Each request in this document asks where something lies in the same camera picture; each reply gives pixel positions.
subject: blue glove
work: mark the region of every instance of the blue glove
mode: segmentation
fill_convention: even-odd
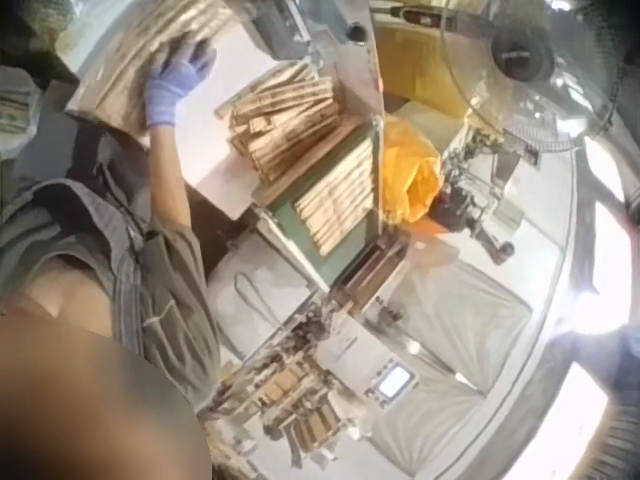
[[[215,59],[206,40],[185,40],[173,55],[168,47],[155,54],[145,89],[148,128],[175,125],[176,105],[209,75]]]

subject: electric fan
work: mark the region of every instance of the electric fan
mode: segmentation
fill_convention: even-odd
[[[566,0],[488,0],[480,11],[449,0],[438,23],[470,117],[505,140],[557,152],[609,123],[620,67],[603,18]]]

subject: light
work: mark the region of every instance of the light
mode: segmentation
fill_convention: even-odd
[[[579,103],[580,105],[585,107],[587,110],[593,112],[593,107],[591,106],[589,101],[578,90],[574,90],[573,88],[569,88],[569,95],[571,96],[571,98],[573,98],[573,100],[576,103]]]
[[[573,8],[571,3],[569,3],[567,0],[551,0],[547,3],[553,10],[561,10],[563,12],[568,12]]]
[[[504,479],[570,478],[600,425],[607,402],[602,389],[574,363],[538,433]]]
[[[422,345],[420,345],[420,342],[416,342],[415,340],[410,340],[409,342],[407,342],[407,352],[409,353],[409,355],[418,355],[420,353],[420,350],[422,350]]]
[[[456,373],[456,380],[459,381],[460,383],[465,384],[468,387],[473,388],[474,390],[478,390],[476,388],[475,385],[473,385],[469,380],[467,380],[467,377],[465,377],[464,375],[462,375],[461,373]]]
[[[565,313],[577,333],[599,335],[619,329],[631,313],[631,239],[607,208],[596,204],[594,292],[582,292]]]
[[[582,335],[601,335],[624,325],[621,317],[612,317],[599,293],[583,292],[566,313],[571,329]]]
[[[410,381],[411,374],[398,365],[380,382],[378,390],[385,397],[393,399]]]
[[[591,173],[613,193],[618,200],[624,202],[622,180],[615,160],[602,145],[589,137],[584,139],[587,160]]]
[[[601,203],[596,203],[596,248],[593,286],[607,302],[608,316],[629,321],[631,314],[631,239]]]
[[[584,118],[558,119],[558,130],[575,138],[587,129],[587,120]]]

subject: small screen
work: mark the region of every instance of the small screen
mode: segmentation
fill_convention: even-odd
[[[388,399],[393,399],[411,381],[411,378],[411,373],[400,365],[396,365],[380,382],[378,390]]]

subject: shirt sleeve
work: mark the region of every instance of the shirt sleeve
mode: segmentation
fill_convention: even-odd
[[[148,293],[145,357],[198,412],[219,385],[218,325],[206,298],[200,244],[186,227],[153,218],[142,253]]]

